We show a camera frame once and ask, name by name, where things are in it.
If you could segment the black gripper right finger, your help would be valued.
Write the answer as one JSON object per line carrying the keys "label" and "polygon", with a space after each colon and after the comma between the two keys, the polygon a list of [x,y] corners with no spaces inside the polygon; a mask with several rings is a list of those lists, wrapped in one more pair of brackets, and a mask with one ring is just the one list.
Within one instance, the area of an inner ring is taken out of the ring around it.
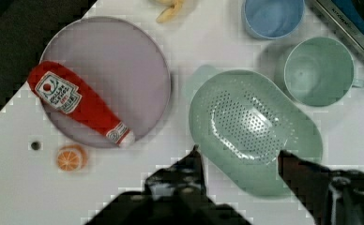
{"label": "black gripper right finger", "polygon": [[278,173],[315,225],[364,225],[364,172],[331,170],[282,150]]}

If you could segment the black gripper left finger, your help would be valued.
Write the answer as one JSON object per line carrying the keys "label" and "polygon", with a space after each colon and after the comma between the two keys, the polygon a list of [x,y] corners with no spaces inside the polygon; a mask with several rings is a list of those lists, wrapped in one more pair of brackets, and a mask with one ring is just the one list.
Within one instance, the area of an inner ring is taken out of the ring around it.
{"label": "black gripper left finger", "polygon": [[206,191],[198,144],[173,165],[157,170],[144,181],[144,193],[155,203],[177,206],[202,204],[207,201]]}

